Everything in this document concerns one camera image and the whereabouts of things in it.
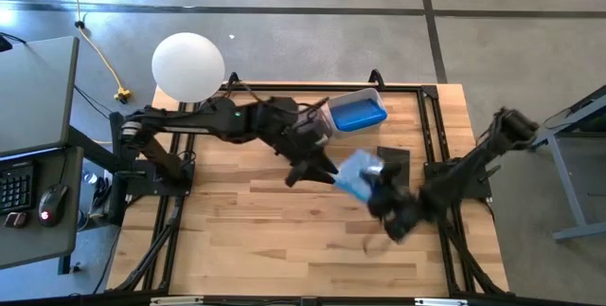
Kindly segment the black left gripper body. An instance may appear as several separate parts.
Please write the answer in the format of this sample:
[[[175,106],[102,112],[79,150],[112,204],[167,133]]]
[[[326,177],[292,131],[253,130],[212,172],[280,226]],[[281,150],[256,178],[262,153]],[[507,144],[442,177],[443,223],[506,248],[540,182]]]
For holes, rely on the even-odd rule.
[[[312,143],[309,135],[299,135],[293,128],[294,124],[286,126],[278,137],[276,153],[287,157],[292,165],[300,161],[308,161],[314,157],[326,156],[325,147],[319,147]]]

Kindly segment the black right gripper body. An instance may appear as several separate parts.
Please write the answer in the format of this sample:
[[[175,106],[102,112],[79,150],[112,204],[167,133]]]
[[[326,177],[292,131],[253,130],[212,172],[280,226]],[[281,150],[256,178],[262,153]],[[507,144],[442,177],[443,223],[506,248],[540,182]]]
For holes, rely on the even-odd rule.
[[[368,211],[383,225],[390,240],[401,243],[424,219],[422,205],[410,192],[400,192],[392,187],[383,187],[383,191],[384,204],[367,206]]]

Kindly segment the black clear jewel case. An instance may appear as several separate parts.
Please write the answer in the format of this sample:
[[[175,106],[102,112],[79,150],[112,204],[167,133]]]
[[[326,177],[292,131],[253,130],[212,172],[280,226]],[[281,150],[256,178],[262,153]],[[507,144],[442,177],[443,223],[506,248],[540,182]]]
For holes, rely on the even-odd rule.
[[[394,178],[394,183],[399,187],[408,189],[410,184],[410,151],[378,146],[377,155],[385,163],[397,163],[401,165],[401,171]]]

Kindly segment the blue jewel case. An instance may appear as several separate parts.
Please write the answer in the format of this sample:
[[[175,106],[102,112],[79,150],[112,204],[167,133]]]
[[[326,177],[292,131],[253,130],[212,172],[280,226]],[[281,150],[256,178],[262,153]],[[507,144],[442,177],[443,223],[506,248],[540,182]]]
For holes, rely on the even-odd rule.
[[[375,154],[356,150],[339,167],[333,177],[334,186],[362,203],[367,203],[373,193],[374,184],[380,179],[384,162]]]
[[[373,99],[360,99],[330,107],[336,129],[353,132],[376,125],[387,118],[387,112]]]

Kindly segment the white plastic bin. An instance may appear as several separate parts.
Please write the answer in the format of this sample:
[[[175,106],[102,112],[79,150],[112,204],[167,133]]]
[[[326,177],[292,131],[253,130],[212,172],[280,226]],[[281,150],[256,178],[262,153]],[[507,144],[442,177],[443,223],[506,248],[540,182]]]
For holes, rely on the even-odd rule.
[[[335,107],[338,105],[346,104],[346,103],[357,101],[360,99],[376,100],[380,104],[380,106],[383,107],[384,110],[387,112],[386,107],[383,103],[383,100],[382,100],[379,92],[375,88],[365,88],[362,90],[349,92],[349,93],[339,95],[336,97],[331,97],[327,103],[327,106],[324,108],[324,110],[325,110],[325,114],[328,118],[328,121],[330,123],[330,126],[333,130],[332,138],[346,138],[346,137],[350,137],[350,136],[354,136],[354,135],[358,135],[358,134],[371,133],[371,132],[377,131],[381,127],[383,121],[376,125],[366,127],[364,129],[361,129],[358,131],[353,131],[353,132],[341,132],[336,129],[336,126],[335,126],[332,116],[330,114],[330,107]]]

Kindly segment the white globe table lamp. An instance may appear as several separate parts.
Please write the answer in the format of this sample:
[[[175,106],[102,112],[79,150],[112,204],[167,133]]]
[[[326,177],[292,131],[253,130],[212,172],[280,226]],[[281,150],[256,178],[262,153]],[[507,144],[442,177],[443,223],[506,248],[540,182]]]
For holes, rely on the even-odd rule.
[[[226,66],[221,51],[205,36],[174,33],[163,39],[151,57],[157,87],[178,102],[201,102],[197,111],[216,113]]]

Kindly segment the grey side table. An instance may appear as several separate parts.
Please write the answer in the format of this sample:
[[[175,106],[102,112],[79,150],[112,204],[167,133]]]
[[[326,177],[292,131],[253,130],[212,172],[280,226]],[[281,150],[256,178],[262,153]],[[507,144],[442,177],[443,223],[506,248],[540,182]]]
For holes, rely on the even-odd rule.
[[[576,223],[554,232],[557,242],[606,234],[606,220],[591,207],[594,197],[606,197],[606,84],[563,112],[531,145],[551,152]]]

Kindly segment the black computer mouse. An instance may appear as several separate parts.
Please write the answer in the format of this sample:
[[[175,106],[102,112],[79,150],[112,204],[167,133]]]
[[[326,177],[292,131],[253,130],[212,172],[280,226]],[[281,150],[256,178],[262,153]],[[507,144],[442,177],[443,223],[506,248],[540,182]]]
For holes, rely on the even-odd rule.
[[[41,226],[53,227],[62,220],[68,191],[69,187],[63,184],[51,186],[44,191],[37,208]]]

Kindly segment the dark keyboard tray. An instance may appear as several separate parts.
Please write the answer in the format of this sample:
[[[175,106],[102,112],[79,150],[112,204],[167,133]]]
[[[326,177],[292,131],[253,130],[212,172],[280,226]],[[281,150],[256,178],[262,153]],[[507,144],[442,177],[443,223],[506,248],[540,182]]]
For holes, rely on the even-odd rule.
[[[7,215],[0,215],[0,270],[35,261],[70,255],[76,244],[80,208],[80,180],[83,150],[58,149],[11,158],[0,162],[34,163],[33,208],[24,210],[28,223],[23,228],[7,228]],[[41,226],[37,208],[45,190],[63,184],[69,187],[62,220],[53,227]]]

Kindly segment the grey desk top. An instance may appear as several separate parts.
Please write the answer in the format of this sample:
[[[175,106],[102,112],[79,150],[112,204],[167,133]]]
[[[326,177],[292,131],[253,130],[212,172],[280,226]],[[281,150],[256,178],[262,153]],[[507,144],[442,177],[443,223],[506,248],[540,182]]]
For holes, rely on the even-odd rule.
[[[66,143],[79,45],[67,36],[0,52],[0,157]]]

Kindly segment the black keyboard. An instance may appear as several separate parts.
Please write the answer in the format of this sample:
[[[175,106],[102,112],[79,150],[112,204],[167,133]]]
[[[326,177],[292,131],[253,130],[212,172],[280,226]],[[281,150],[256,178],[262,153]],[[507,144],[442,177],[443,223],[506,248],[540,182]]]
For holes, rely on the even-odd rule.
[[[0,162],[0,215],[33,208],[34,163]]]

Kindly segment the black metal table frame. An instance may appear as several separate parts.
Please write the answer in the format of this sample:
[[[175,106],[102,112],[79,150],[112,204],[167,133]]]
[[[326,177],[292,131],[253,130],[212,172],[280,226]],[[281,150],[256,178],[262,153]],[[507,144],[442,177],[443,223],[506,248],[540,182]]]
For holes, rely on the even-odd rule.
[[[410,186],[423,181],[423,166],[442,154],[462,156],[474,146],[460,84],[388,84],[380,91],[388,118],[373,128],[332,139],[327,153],[338,165],[377,146],[411,154]],[[303,297],[446,297],[449,292],[441,240],[421,224],[401,245],[389,241],[365,206],[331,186],[284,184],[289,165],[262,142],[233,145],[196,136],[179,150],[196,153],[193,191],[185,199],[179,232],[165,244],[136,290],[164,281],[172,295]],[[173,200],[146,196],[126,210],[107,288],[115,289],[148,250],[155,221]],[[508,282],[487,207],[463,202],[461,216],[470,250],[492,281]]]

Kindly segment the silver metal edge bracket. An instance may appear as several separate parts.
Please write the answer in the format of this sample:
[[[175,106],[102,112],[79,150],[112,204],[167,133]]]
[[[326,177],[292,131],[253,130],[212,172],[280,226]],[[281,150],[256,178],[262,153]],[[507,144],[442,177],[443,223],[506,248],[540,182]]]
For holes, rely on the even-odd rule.
[[[149,306],[196,306],[204,305],[202,297],[180,296],[180,297],[153,297]]]
[[[414,300],[415,306],[469,306],[466,299],[418,297]]]

